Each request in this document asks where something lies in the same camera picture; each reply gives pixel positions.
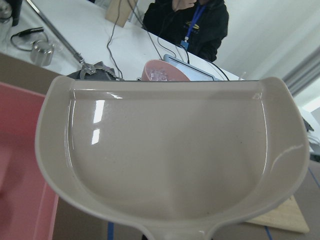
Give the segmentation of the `beige plastic dustpan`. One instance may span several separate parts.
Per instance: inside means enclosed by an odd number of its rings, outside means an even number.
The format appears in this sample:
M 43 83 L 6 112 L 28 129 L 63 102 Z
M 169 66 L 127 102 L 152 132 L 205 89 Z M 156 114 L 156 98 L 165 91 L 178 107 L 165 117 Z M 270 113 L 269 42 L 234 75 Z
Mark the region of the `beige plastic dustpan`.
M 210 240 L 299 188 L 309 165 L 284 82 L 56 77 L 35 134 L 42 175 L 66 202 L 150 240 Z

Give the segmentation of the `pink plastic bin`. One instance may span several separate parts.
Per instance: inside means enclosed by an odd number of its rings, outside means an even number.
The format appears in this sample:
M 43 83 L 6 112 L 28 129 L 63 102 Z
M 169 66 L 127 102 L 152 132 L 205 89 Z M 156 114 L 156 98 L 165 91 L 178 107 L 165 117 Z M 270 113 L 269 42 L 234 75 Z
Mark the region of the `pink plastic bin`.
M 0 238 L 50 240 L 58 196 L 35 156 L 35 131 L 44 95 L 0 85 Z

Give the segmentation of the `teach pendant tablet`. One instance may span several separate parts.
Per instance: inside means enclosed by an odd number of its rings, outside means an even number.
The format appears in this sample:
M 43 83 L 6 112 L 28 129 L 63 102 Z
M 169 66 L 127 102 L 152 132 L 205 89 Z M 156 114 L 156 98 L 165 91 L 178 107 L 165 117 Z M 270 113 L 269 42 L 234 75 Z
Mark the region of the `teach pendant tablet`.
M 201 70 L 193 65 L 190 65 L 189 63 L 186 63 L 182 60 L 177 59 L 174 56 L 171 56 L 169 54 L 165 54 L 163 56 L 163 60 L 172 66 L 176 67 L 179 69 L 181 72 L 183 72 L 190 81 L 218 81 L 219 79 L 216 78 L 214 75 Z

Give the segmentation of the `person in black jacket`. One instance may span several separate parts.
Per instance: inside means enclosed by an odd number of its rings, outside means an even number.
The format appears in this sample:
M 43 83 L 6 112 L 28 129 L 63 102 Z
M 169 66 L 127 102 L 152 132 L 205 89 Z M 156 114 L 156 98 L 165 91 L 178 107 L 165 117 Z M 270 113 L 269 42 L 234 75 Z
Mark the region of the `person in black jacket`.
M 144 14 L 144 28 L 189 53 L 214 62 L 228 34 L 224 0 L 156 0 Z

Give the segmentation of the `cardboard box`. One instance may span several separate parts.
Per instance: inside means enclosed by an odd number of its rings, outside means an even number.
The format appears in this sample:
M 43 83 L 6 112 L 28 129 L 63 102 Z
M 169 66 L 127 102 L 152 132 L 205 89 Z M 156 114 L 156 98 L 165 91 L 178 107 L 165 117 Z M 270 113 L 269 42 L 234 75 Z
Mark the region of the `cardboard box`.
M 136 0 L 111 0 L 105 19 L 123 28 L 136 5 Z

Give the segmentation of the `bamboo cutting board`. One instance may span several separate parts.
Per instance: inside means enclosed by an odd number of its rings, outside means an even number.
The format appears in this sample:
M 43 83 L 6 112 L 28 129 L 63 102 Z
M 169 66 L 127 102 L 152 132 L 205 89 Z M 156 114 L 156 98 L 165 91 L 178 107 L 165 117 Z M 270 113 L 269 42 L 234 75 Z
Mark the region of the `bamboo cutting board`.
M 310 228 L 292 195 L 273 210 L 247 220 L 246 223 L 306 234 Z

